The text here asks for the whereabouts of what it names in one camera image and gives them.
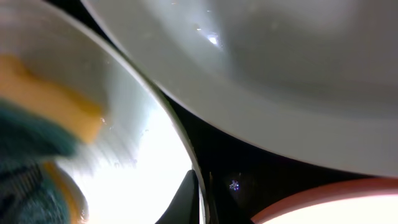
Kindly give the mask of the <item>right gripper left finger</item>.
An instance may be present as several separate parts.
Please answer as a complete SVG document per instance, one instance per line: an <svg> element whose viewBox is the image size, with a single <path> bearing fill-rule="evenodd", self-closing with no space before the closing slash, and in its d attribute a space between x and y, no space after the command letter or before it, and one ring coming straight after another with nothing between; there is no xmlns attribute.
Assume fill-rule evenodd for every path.
<svg viewBox="0 0 398 224"><path fill-rule="evenodd" d="M199 224L199 184L194 170L189 170L170 205L156 224Z"/></svg>

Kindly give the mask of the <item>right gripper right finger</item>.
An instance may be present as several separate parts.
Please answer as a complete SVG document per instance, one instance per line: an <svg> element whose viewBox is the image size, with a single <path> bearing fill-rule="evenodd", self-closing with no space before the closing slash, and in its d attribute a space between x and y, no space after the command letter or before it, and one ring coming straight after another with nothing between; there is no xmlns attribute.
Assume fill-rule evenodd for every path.
<svg viewBox="0 0 398 224"><path fill-rule="evenodd" d="M210 189L218 223L253 224L251 219L238 207L234 198L217 173L210 172Z"/></svg>

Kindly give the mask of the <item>light green plate front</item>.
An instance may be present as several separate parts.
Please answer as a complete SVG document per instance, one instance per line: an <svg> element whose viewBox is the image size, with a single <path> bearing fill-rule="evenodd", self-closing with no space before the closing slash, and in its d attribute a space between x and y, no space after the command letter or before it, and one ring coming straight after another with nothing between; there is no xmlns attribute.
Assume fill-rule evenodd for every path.
<svg viewBox="0 0 398 224"><path fill-rule="evenodd" d="M57 157L82 207L80 223L156 223L198 164L165 98L100 36L44 1L1 2L1 56L103 110L96 139Z"/></svg>

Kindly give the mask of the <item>light green plate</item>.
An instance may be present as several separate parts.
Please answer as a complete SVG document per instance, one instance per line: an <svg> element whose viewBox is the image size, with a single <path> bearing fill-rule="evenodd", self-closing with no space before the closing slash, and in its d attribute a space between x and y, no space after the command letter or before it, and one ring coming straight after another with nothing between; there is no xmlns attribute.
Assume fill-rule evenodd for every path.
<svg viewBox="0 0 398 224"><path fill-rule="evenodd" d="M198 164L165 98L100 36L44 1L1 2L1 56L103 110L96 139L57 157L82 207L80 223L156 223Z"/></svg>
<svg viewBox="0 0 398 224"><path fill-rule="evenodd" d="M397 176L396 0L96 0L166 95L214 127L331 169Z"/></svg>

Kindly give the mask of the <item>green yellow sponge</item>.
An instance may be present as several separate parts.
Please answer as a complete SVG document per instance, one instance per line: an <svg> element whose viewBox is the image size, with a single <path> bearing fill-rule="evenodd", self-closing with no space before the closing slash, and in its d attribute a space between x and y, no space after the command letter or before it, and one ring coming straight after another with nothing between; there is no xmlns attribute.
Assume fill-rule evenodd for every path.
<svg viewBox="0 0 398 224"><path fill-rule="evenodd" d="M56 167L92 143L102 126L96 103L1 56L1 222L80 223L82 207Z"/></svg>

